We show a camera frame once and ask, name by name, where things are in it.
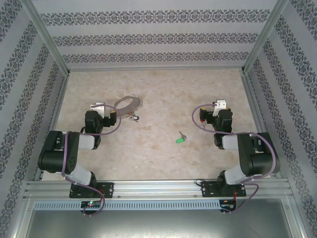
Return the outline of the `large metal keyring disc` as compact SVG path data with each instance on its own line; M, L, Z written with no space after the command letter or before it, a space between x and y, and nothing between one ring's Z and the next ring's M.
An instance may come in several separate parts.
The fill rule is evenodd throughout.
M134 116L135 112L143 105L143 99L141 96L129 95L124 96L114 103L114 107L117 109L121 118L129 118Z

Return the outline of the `green tag key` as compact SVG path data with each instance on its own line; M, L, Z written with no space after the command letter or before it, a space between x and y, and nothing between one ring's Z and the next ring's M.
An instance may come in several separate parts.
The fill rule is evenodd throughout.
M179 134L180 134L180 138L175 140L177 144L185 142L187 140L187 136L184 135L181 131L179 131Z

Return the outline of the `grey metal sheet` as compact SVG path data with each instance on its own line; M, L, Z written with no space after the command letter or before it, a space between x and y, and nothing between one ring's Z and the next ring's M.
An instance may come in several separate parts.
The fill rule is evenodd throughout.
M78 211L35 211L26 238L292 238L285 219L214 210L104 211L87 218Z

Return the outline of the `aluminium side rail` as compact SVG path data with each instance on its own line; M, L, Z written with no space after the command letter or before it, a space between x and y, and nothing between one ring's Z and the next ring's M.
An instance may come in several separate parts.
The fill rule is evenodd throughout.
M58 121L58 117L59 117L60 110L61 110L61 107L62 107L62 103L63 103L65 91L66 91L66 88L67 88L69 76L70 76L70 72L68 73L68 75L66 75L63 78L63 82L62 82L62 84L60 86L60 89L59 89L59 94L58 94L58 97L57 97L56 102L55 102L53 114L52 114L52 117L51 117L51 122L50 122L50 125L49 125L48 129L47 129L47 133L45 135L45 139L47 138L48 133L51 130L55 130L55 127L57 125L57 121ZM42 177L43 177L42 170L39 169L38 166L36 166L32 181L39 181L39 180L42 179Z
M243 72L240 73L241 81L244 87L246 98L248 101L248 106L252 115L254 126L248 126L246 131L251 132L267 132L265 121L261 114L261 107L258 104L255 92L253 90L250 78L247 74Z

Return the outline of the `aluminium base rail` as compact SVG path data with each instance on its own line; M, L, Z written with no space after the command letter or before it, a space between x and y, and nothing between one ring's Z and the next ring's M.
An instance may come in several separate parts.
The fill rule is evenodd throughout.
M176 200L202 198L202 189L194 180L115 180L109 192L113 200ZM290 183L284 178L255 180L259 190L254 198L293 197ZM23 198L33 200L67 200L71 183L67 181L30 181Z

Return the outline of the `aluminium frame post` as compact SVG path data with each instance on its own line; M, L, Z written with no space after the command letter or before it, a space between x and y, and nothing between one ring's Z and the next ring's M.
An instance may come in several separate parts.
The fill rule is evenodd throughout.
M41 15L38 13L35 5L33 4L32 0L20 0L23 8L26 10L28 16L32 20L33 24L35 25L37 31L39 32L40 36L42 37L44 43L46 44L48 50L52 54L55 62L57 63L59 69L64 75L69 75L69 68L65 60L62 57L62 54L59 52L53 37L49 33Z
M277 20L279 19L280 15L282 14L283 10L285 9L286 5L288 4L289 0L277 0L274 8L272 9L268 19L261 30L258 38L254 46L252 47L245 64L243 65L242 69L240 70L241 74L246 74L251 70L253 67L253 63L255 62L257 56L259 55L263 45L265 44L266 40L268 39L270 33L272 32Z

